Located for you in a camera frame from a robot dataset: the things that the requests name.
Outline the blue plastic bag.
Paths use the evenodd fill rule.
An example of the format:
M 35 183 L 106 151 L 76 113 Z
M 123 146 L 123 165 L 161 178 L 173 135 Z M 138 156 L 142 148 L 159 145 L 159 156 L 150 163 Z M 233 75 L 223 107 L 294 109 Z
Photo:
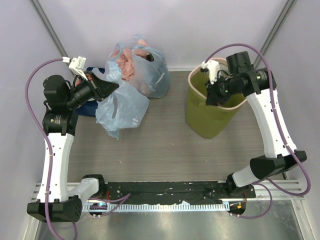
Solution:
M 139 127 L 150 100 L 134 86 L 122 80 L 122 70 L 115 61 L 106 62 L 103 79 L 119 84 L 119 88 L 97 103 L 96 123 L 100 124 L 109 136 L 118 140 L 120 130 Z

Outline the green trash bin pink rim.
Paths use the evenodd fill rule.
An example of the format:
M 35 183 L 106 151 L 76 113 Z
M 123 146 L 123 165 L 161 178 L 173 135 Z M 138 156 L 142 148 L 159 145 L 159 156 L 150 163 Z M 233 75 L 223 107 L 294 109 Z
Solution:
M 247 102 L 241 94 L 232 96 L 223 106 L 206 105 L 207 81 L 198 65 L 188 75 L 185 121 L 198 135 L 206 139 L 217 136 L 239 109 Z

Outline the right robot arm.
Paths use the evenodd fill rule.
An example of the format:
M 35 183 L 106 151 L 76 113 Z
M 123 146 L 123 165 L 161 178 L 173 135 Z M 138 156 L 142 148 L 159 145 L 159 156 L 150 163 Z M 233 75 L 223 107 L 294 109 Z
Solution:
M 202 62 L 208 72 L 206 105 L 222 106 L 231 97 L 242 94 L 252 108 L 262 136 L 264 154 L 254 157 L 242 170 L 227 177 L 226 193 L 233 198 L 244 188 L 277 174 L 282 174 L 307 160 L 288 132 L 278 102 L 277 84 L 266 67 L 256 69 L 246 51 L 226 59 L 228 70 L 210 59 Z

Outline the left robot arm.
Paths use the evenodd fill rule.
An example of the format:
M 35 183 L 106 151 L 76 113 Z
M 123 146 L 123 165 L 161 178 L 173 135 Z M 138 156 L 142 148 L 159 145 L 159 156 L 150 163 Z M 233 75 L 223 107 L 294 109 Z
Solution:
M 43 82 L 46 111 L 40 130 L 45 140 L 44 168 L 36 200 L 27 205 L 27 213 L 41 222 L 75 223 L 90 197 L 100 200 L 107 192 L 101 174 L 87 174 L 77 186 L 68 189 L 76 109 L 92 99 L 101 102 L 119 88 L 119 84 L 101 80 L 91 71 L 85 76 L 75 77 L 79 83 L 70 83 L 61 75 L 52 75 Z

